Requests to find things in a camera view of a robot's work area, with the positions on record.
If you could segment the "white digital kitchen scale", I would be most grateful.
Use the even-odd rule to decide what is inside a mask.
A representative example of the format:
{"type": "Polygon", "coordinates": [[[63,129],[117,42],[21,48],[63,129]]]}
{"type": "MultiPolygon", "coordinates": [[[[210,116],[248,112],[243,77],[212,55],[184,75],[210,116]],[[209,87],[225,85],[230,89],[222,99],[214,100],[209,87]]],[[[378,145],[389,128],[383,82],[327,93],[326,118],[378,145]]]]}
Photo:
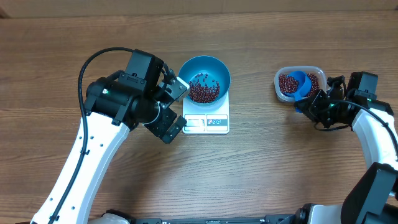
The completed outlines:
{"type": "Polygon", "coordinates": [[[214,104],[196,104],[183,100],[184,134],[228,134],[230,127],[229,92],[214,104]]]}

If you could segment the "blue plastic measuring scoop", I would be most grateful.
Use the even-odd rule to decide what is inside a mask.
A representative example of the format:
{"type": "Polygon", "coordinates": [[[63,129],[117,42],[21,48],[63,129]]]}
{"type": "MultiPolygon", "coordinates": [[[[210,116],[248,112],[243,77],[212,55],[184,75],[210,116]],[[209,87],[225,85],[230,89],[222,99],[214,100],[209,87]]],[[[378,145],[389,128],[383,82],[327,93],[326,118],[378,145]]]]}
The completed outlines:
{"type": "Polygon", "coordinates": [[[294,88],[292,84],[289,83],[286,86],[285,91],[283,91],[287,96],[292,97],[295,102],[304,99],[312,88],[311,79],[303,71],[294,71],[288,74],[285,78],[286,80],[290,82],[294,81],[297,84],[294,88]]]}

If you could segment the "red adzuki beans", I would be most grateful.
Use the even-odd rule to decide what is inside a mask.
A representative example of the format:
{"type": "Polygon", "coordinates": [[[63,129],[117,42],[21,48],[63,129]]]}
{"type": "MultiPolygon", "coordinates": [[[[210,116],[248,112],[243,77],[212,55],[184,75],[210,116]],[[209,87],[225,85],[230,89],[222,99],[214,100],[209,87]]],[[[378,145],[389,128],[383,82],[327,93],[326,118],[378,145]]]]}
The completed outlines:
{"type": "MultiPolygon", "coordinates": [[[[212,80],[212,86],[208,86],[205,81],[208,78],[208,74],[205,74],[205,77],[200,81],[199,77],[203,76],[202,73],[195,75],[196,80],[189,81],[190,85],[190,93],[189,97],[191,100],[197,103],[211,103],[217,99],[220,95],[221,87],[218,81],[212,80]]],[[[314,94],[319,88],[319,80],[318,77],[314,73],[307,73],[306,76],[311,81],[311,89],[305,95],[306,97],[314,94]]],[[[279,87],[283,94],[287,95],[288,93],[293,93],[299,89],[299,82],[290,77],[286,73],[281,73],[279,75],[279,87]]]]}

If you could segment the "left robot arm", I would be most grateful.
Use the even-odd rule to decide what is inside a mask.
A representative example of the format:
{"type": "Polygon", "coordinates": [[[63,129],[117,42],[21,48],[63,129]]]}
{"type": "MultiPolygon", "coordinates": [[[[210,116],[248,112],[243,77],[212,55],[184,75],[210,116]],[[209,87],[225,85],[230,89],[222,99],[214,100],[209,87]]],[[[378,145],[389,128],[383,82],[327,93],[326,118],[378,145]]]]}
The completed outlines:
{"type": "Polygon", "coordinates": [[[189,94],[189,84],[163,60],[138,49],[126,49],[131,58],[125,70],[101,77],[83,91],[83,76],[90,62],[113,50],[96,52],[80,70],[78,134],[48,199],[32,223],[87,223],[108,166],[129,133],[142,124],[169,144],[187,123],[170,105],[189,94]]]}

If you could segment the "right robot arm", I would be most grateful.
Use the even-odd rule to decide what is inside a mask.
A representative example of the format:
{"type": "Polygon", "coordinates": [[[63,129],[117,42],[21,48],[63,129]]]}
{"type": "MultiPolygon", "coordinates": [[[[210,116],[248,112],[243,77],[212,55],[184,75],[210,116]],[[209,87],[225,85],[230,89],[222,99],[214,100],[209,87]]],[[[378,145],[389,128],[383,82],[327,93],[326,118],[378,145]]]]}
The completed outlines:
{"type": "Polygon", "coordinates": [[[329,78],[329,90],[296,101],[294,107],[323,131],[351,128],[357,135],[367,166],[366,173],[341,205],[308,203],[283,223],[397,223],[397,132],[389,103],[377,100],[378,76],[354,72],[329,78]]]}

